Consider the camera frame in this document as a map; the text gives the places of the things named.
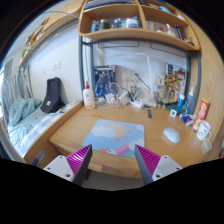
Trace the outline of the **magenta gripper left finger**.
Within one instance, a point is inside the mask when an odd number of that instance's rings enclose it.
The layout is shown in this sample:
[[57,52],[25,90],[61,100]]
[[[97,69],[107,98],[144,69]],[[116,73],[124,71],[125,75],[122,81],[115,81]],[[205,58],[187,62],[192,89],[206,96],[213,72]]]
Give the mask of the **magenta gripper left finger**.
[[67,162],[74,174],[73,182],[79,186],[82,185],[88,165],[92,157],[92,145],[87,145],[82,149],[70,154],[66,157]]

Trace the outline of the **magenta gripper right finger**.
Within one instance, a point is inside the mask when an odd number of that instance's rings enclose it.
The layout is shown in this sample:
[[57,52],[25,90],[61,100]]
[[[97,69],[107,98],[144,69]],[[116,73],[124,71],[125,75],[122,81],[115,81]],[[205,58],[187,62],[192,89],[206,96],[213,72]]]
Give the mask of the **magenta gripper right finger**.
[[161,157],[140,145],[135,145],[134,155],[137,160],[144,184],[147,185],[152,183],[153,173]]

